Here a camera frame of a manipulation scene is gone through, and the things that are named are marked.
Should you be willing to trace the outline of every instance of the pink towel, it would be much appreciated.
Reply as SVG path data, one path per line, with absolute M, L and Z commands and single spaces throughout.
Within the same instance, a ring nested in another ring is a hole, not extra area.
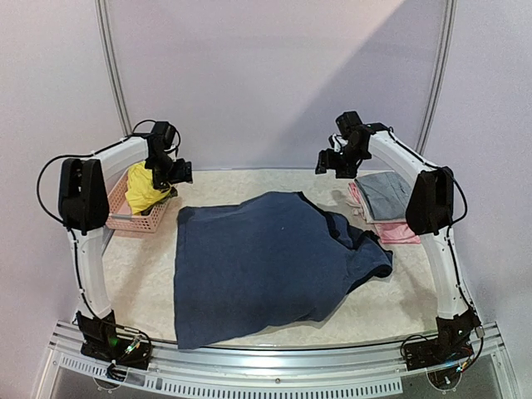
M 367 205 L 364 202 L 357 185 L 349 183 L 348 188 L 355 203 L 360 205 L 356 207 L 358 214 L 360 214 L 367 223 L 375 224 L 375 230 L 383 244 L 421 244 L 419 236 L 415 235 L 405 222 L 375 223 L 372 220 L 368 220 L 369 212 L 365 212 L 364 210 Z
M 421 244 L 419 236 L 404 222 L 375 223 L 375 229 L 383 244 Z

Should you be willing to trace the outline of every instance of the gray towel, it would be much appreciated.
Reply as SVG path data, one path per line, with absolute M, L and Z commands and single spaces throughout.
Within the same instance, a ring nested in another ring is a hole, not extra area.
M 344 296 L 392 272 L 371 232 L 320 210 L 303 193 L 178 216 L 175 332 L 180 349 L 295 321 L 322 321 Z
M 376 222 L 404 221 L 411 187 L 396 172 L 373 173 L 355 180 Z

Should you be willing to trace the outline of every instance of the folded pink cloth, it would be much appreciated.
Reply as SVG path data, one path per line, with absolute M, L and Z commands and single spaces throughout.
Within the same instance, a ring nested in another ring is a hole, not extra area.
M 419 236 L 404 222 L 375 223 L 375 229 L 383 244 L 421 244 Z

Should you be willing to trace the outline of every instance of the folded clothes stack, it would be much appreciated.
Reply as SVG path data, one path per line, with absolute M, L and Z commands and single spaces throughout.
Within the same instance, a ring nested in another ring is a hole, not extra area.
M 420 244 L 405 219 L 411 188 L 395 172 L 364 175 L 349 183 L 354 214 L 375 224 L 383 244 Z

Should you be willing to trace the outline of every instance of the pink basket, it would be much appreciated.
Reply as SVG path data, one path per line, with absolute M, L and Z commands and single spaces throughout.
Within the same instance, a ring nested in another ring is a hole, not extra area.
M 154 233 L 159 226 L 160 220 L 168 207 L 168 201 L 157 204 L 150 214 L 142 216 L 132 214 L 131 208 L 126 201 L 127 172 L 118 180 L 113 190 L 107 196 L 109 200 L 109 218 L 106 225 L 109 229 L 140 231 L 143 233 Z

